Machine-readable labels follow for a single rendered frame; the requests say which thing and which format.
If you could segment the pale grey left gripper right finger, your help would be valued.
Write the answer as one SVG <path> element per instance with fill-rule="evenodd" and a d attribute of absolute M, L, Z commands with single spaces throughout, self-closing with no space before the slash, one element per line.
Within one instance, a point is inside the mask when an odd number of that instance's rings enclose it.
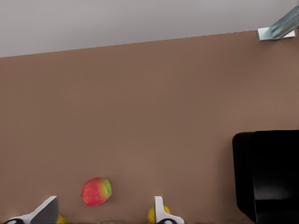
<path fill-rule="evenodd" d="M 155 196 L 155 223 L 156 224 L 185 224 L 181 217 L 166 213 L 161 196 Z"/>

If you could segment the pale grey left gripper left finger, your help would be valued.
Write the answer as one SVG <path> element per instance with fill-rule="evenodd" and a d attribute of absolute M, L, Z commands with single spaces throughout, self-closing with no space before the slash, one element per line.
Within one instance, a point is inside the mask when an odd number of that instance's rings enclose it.
<path fill-rule="evenodd" d="M 33 212 L 13 217 L 3 224 L 56 224 L 59 216 L 58 197 L 50 196 Z"/>

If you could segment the red and green apple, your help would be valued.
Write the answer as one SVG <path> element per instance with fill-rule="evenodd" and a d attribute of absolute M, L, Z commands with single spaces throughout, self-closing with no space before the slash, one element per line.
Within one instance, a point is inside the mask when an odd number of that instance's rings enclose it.
<path fill-rule="evenodd" d="M 90 207 L 100 206 L 112 195 L 110 181 L 104 177 L 95 177 L 85 182 L 81 189 L 83 202 Z"/>

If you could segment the black tray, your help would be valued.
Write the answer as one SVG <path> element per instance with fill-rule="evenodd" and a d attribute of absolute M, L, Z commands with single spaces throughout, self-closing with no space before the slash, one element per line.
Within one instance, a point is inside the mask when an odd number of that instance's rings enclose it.
<path fill-rule="evenodd" d="M 299 224 L 299 130 L 233 137 L 236 203 L 255 224 Z"/>

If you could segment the silver frame post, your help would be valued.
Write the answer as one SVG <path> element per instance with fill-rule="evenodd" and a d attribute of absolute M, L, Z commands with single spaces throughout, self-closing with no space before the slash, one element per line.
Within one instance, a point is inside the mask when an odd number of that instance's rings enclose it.
<path fill-rule="evenodd" d="M 299 6 L 295 6 L 272 26 L 256 30 L 258 41 L 273 41 L 295 37 L 299 26 Z"/>

